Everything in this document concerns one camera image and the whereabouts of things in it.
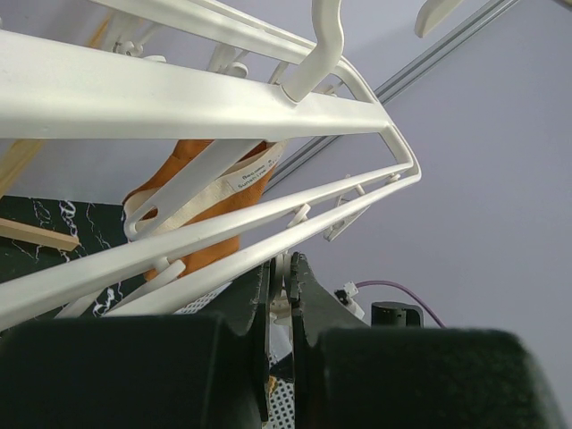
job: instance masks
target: black marble surface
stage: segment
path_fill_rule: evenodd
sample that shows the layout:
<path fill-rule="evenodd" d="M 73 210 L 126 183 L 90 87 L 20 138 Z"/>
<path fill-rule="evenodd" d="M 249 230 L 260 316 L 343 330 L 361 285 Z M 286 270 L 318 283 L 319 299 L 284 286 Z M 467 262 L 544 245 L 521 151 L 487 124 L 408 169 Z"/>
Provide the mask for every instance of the black marble surface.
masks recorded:
<path fill-rule="evenodd" d="M 47 248 L 0 237 L 0 282 L 64 264 L 127 240 L 123 234 L 121 206 L 78 203 L 39 198 L 3 197 L 0 217 L 77 236 L 80 245 L 71 252 Z M 144 282 L 143 276 L 133 277 L 105 289 L 84 315 L 103 315 L 123 296 Z M 55 315 L 56 308 L 44 316 Z"/>

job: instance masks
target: wood strip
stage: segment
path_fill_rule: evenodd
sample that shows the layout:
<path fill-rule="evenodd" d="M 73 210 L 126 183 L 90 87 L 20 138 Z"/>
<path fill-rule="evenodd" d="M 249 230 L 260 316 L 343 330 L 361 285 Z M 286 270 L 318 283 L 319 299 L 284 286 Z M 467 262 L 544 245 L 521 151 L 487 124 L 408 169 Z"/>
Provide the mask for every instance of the wood strip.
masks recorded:
<path fill-rule="evenodd" d="M 0 159 L 0 198 L 20 176 L 34 155 L 44 146 L 45 140 L 24 139 L 14 141 Z"/>
<path fill-rule="evenodd" d="M 0 236 L 67 251 L 74 250 L 80 244 L 77 237 L 2 218 Z"/>
<path fill-rule="evenodd" d="M 86 44 L 87 47 L 93 47 L 94 49 L 98 49 L 101 46 L 101 40 L 104 37 L 105 32 L 107 31 L 107 26 L 109 25 L 109 21 L 111 20 L 111 16 L 113 13 L 109 12 L 105 19 L 101 21 L 99 27 L 97 27 L 96 32 L 93 33 L 93 36 L 89 39 L 88 43 Z"/>

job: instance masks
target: black plastic part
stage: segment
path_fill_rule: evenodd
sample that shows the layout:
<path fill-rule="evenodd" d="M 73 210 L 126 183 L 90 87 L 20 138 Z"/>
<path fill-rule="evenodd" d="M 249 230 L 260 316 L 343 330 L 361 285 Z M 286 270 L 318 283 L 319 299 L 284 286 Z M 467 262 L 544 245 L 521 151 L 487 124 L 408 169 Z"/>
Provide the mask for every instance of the black plastic part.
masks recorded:
<path fill-rule="evenodd" d="M 344 306 L 349 304 L 348 293 L 344 289 L 335 290 L 333 294 Z"/>
<path fill-rule="evenodd" d="M 270 367 L 270 375 L 287 383 L 294 383 L 294 357 L 291 353 Z"/>
<path fill-rule="evenodd" d="M 374 302 L 372 326 L 422 327 L 423 310 L 402 302 Z"/>
<path fill-rule="evenodd" d="M 196 315 L 15 328 L 0 343 L 0 426 L 261 427 L 269 271 L 242 275 Z"/>
<path fill-rule="evenodd" d="M 364 329 L 300 254 L 290 289 L 297 429 L 566 427 L 516 337 Z"/>

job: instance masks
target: orange fabric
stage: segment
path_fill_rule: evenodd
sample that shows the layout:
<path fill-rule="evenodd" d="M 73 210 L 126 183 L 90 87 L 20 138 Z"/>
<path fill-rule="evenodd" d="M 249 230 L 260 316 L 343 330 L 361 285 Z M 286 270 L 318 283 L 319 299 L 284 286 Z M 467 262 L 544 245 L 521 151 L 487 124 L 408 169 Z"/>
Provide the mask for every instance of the orange fabric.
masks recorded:
<path fill-rule="evenodd" d="M 198 154 L 200 154 L 205 148 L 212 142 L 212 140 L 179 140 L 175 149 L 165 163 L 161 166 L 158 172 L 149 179 L 146 183 L 139 186 L 137 189 L 129 193 L 125 198 L 129 198 L 131 195 L 140 192 L 142 190 L 159 188 L 164 186 L 177 172 L 179 172 L 185 165 L 192 161 Z M 266 143 L 261 143 L 253 150 L 251 150 L 242 159 L 248 159 L 266 149 Z M 186 224 L 196 223 L 222 215 L 224 213 L 229 213 L 234 210 L 239 210 L 244 207 L 253 206 L 258 202 L 262 196 L 262 192 L 265 189 L 266 183 L 270 180 L 272 176 L 273 169 L 266 174 L 262 179 L 254 183 L 249 188 L 242 190 L 218 204 L 210 207 L 205 212 L 198 214 L 193 219 L 191 219 Z M 206 265 L 212 264 L 223 257 L 227 257 L 232 253 L 236 252 L 240 246 L 240 237 L 232 237 L 220 243 L 214 244 L 209 248 L 204 248 L 198 252 L 192 253 L 181 258 L 181 261 L 186 265 L 185 271 L 181 276 L 197 271 Z M 151 280 L 156 276 L 156 271 L 152 270 L 145 274 L 147 280 Z"/>

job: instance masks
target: white label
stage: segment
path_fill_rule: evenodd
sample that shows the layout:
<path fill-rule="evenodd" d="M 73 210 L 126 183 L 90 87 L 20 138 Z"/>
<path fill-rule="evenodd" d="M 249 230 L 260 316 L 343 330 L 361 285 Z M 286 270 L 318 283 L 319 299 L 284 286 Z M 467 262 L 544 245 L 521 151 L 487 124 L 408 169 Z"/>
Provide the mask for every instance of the white label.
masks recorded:
<path fill-rule="evenodd" d="M 252 186 L 272 170 L 280 159 L 284 147 L 285 145 L 282 143 L 276 143 L 274 147 L 271 147 L 268 152 L 258 158 L 254 163 L 230 174 L 231 177 L 226 179 L 227 183 L 236 192 L 240 192 Z"/>

